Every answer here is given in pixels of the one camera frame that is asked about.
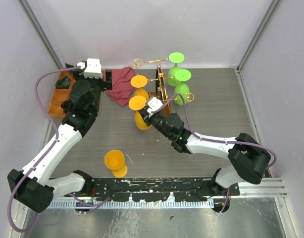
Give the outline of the orange goblet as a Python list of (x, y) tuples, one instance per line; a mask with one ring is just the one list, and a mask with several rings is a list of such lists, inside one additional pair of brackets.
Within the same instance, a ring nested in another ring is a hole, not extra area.
[(134, 96), (143, 96), (145, 99), (149, 99), (148, 92), (144, 89), (144, 87), (148, 83), (148, 79), (143, 75), (135, 75), (131, 79), (131, 85), (136, 88)]
[(129, 108), (131, 110), (135, 111), (135, 117), (134, 117), (135, 123), (136, 123), (137, 128), (140, 130), (148, 130), (151, 128), (151, 125), (148, 126), (144, 122), (141, 114), (139, 113), (139, 110), (141, 110), (145, 107), (146, 102), (147, 102), (147, 100), (144, 96), (137, 95), (137, 96), (133, 96), (128, 103)]
[(128, 173), (125, 156), (119, 150), (109, 151), (104, 157), (104, 163), (116, 178), (125, 177)]

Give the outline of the gold wire glass rack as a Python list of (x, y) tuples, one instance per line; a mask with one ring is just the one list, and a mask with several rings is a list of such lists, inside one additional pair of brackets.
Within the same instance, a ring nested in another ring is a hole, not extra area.
[(151, 60), (151, 61), (145, 61), (144, 63), (155, 63), (156, 64), (156, 74), (155, 78), (152, 79), (153, 82), (155, 82), (155, 90), (153, 92), (149, 92), (149, 99), (151, 97), (157, 97), (160, 99), (163, 103), (166, 103), (169, 100), (169, 96), (167, 93), (166, 85), (168, 84), (167, 79), (168, 75), (165, 75), (162, 67), (161, 67), (161, 62), (169, 60), (168, 58), (166, 59), (157, 59), (157, 60)]

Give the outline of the clear wine glass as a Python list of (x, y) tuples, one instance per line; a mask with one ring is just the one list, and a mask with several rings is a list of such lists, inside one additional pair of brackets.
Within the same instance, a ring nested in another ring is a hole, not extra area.
[(140, 58), (132, 59), (129, 61), (129, 66), (134, 69), (135, 75), (138, 75), (139, 68), (144, 64), (144, 61)]

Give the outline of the green goblet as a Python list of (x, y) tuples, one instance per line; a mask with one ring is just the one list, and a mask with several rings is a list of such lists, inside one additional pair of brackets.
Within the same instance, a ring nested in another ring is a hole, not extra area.
[(179, 81), (175, 78), (175, 73), (180, 70), (178, 66), (179, 63), (182, 63), (185, 59), (185, 56), (180, 52), (173, 52), (168, 57), (169, 61), (174, 63), (172, 68), (168, 71), (168, 79), (167, 82), (170, 86), (177, 86)]
[(180, 96), (176, 96), (173, 100), (178, 105), (183, 105), (183, 102), (188, 103), (194, 99), (194, 95), (190, 92), (189, 86), (186, 84), (186, 81), (190, 80), (192, 74), (187, 69), (180, 69), (178, 70), (174, 78), (178, 81), (178, 85), (175, 87), (174, 94), (181, 94), (184, 98)]

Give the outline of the orange goblet front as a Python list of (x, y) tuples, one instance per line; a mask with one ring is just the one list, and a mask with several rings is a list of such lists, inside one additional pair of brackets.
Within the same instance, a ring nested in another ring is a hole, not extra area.
[(119, 150), (109, 151), (104, 157), (104, 163), (116, 178), (125, 177), (128, 173), (125, 156)]

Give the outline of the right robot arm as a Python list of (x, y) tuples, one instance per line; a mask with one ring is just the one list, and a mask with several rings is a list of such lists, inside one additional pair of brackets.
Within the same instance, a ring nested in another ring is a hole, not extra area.
[(224, 140), (186, 129), (177, 113), (164, 117), (160, 112), (151, 115), (142, 109), (139, 115), (166, 137), (177, 152), (207, 154), (230, 161), (230, 166), (217, 169), (212, 176), (209, 186), (212, 193), (222, 195), (230, 186), (242, 181), (261, 183), (271, 156), (248, 134), (240, 133)]

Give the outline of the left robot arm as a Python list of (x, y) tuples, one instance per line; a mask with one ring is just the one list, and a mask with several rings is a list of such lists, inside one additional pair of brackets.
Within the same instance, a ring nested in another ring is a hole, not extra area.
[(11, 170), (8, 184), (15, 199), (41, 213), (61, 196), (77, 192), (81, 196), (92, 193), (92, 177), (75, 170), (71, 174), (51, 179), (55, 168), (94, 124), (99, 111), (101, 92), (112, 88), (112, 81), (102, 75), (90, 76), (81, 69), (72, 68), (75, 83), (69, 95), (67, 113), (53, 138), (39, 154), (21, 170)]

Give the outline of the maroon cloth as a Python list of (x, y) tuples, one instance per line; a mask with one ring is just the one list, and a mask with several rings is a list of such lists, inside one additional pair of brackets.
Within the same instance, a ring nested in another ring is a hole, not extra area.
[(131, 67), (113, 69), (111, 76), (112, 89), (107, 90), (106, 93), (112, 101), (124, 107), (128, 104), (134, 90), (134, 87), (131, 85), (131, 79), (134, 77), (134, 69)]

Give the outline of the dark green patterned cloth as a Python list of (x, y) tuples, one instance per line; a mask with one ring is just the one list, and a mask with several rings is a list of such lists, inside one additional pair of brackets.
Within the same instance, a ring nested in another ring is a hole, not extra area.
[(71, 79), (68, 76), (64, 76), (58, 79), (55, 83), (56, 89), (68, 89), (71, 83)]

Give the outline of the dark navy folded cloth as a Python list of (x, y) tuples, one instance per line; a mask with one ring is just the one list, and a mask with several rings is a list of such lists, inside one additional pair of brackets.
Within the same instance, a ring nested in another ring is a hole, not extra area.
[(65, 63), (65, 68), (73, 68), (73, 67), (75, 67), (75, 66), (74, 66), (74, 65), (71, 65), (71, 64)]

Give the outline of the black red cloth bundle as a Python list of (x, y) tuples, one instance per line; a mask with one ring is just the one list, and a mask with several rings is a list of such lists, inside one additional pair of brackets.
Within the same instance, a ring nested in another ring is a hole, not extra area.
[(60, 105), (60, 107), (63, 109), (63, 112), (64, 112), (64, 113), (67, 113), (68, 110), (69, 110), (69, 108), (70, 108), (70, 105), (71, 105), (71, 100), (68, 99), (68, 100), (64, 101), (64, 102)]

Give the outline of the wooden compartment tray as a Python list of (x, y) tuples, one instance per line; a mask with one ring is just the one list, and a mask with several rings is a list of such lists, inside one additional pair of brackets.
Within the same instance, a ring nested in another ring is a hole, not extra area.
[(67, 89), (59, 89), (55, 87), (52, 95), (51, 102), (49, 104), (48, 114), (53, 119), (63, 119), (66, 115), (61, 104), (69, 99), (69, 94), (71, 93), (72, 86), (76, 82), (73, 73), (69, 71), (61, 72), (58, 75), (58, 79), (68, 77), (71, 81)]

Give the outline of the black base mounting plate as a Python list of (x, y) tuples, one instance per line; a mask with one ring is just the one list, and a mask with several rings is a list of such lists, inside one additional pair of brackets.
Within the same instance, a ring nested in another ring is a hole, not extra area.
[(88, 192), (73, 194), (77, 197), (93, 195), (97, 201), (110, 198), (115, 202), (164, 202), (173, 196), (175, 202), (194, 202), (225, 196), (226, 192), (214, 192), (209, 178), (94, 178)]

